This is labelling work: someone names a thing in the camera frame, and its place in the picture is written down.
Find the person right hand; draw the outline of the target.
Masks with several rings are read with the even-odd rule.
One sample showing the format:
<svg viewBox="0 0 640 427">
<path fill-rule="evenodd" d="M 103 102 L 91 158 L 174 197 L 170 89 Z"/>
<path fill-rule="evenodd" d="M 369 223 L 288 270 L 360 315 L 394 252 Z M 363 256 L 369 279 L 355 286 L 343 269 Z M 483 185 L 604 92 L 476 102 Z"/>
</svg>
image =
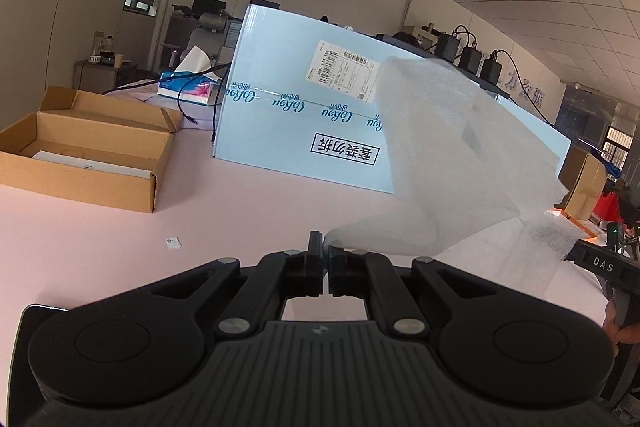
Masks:
<svg viewBox="0 0 640 427">
<path fill-rule="evenodd" d="M 602 329 L 612 343 L 614 355 L 617 355 L 620 345 L 635 345 L 640 343 L 640 325 L 634 324 L 627 327 L 620 327 L 616 324 L 615 299 L 608 300 L 605 307 L 605 318 Z"/>
</svg>

